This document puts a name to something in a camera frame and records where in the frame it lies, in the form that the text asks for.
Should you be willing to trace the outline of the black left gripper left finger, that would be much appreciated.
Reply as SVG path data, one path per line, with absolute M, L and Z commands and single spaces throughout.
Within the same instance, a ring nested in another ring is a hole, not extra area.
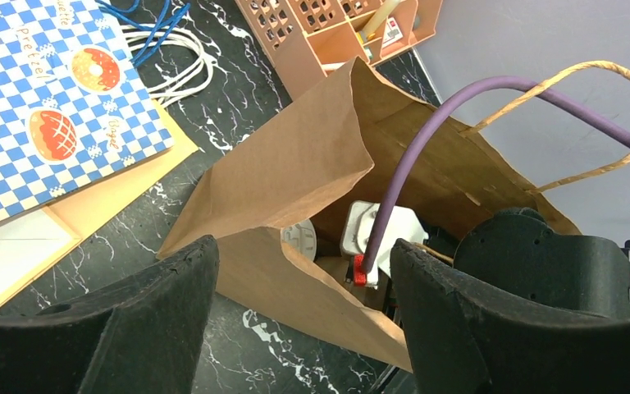
M 219 271 L 203 236 L 38 314 L 0 318 L 0 393 L 188 393 Z

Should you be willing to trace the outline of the orange file organizer rack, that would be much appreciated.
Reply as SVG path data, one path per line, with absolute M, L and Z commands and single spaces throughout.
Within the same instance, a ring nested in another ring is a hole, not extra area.
M 441 0 L 236 0 L 292 99 L 352 58 L 376 66 L 436 33 Z

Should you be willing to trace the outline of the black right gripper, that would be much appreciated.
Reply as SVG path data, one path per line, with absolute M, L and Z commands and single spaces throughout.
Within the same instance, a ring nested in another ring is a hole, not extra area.
M 630 319 L 630 261 L 611 240 L 564 235 L 531 208 L 508 208 L 456 241 L 438 227 L 424 227 L 410 208 L 394 207 L 372 268 L 363 264 L 379 204 L 350 205 L 340 248 L 352 257 L 350 277 L 375 287 L 390 274 L 390 250 L 398 239 L 420 241 L 432 256 L 485 283 L 550 307 L 605 318 Z

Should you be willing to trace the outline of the brown paper bag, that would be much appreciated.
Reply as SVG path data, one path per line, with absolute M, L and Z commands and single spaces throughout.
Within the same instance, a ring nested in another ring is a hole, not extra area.
M 558 231 L 577 233 L 545 198 L 545 188 L 516 172 L 480 132 L 538 97 L 628 147 L 623 158 L 553 187 L 629 164 L 629 132 L 554 90 L 592 67 L 630 80 L 630 70 L 616 63 L 581 62 L 541 83 L 479 80 L 435 108 L 355 58 L 208 169 L 157 256 L 214 236 L 220 294 L 312 337 L 410 370 L 402 329 L 287 245 L 281 230 L 310 219 L 318 237 L 333 241 L 353 201 L 378 202 L 393 188 L 403 206 L 456 236 L 496 210 L 519 206 L 535 208 Z

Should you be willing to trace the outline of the checkered paper sheet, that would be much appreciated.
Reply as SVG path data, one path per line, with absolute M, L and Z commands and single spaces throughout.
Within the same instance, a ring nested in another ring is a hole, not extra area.
M 0 222 L 174 143 L 95 1 L 0 1 Z

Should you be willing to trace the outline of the white lid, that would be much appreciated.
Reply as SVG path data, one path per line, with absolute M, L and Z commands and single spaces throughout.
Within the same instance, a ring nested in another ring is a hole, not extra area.
M 300 252 L 304 257 L 314 261 L 317 255 L 317 234 L 310 219 L 281 230 L 281 239 Z

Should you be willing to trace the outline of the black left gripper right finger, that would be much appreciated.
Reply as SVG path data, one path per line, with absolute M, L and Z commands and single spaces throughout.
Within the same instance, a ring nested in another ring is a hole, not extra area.
M 630 320 L 538 304 L 407 241 L 392 278 L 421 393 L 630 393 Z

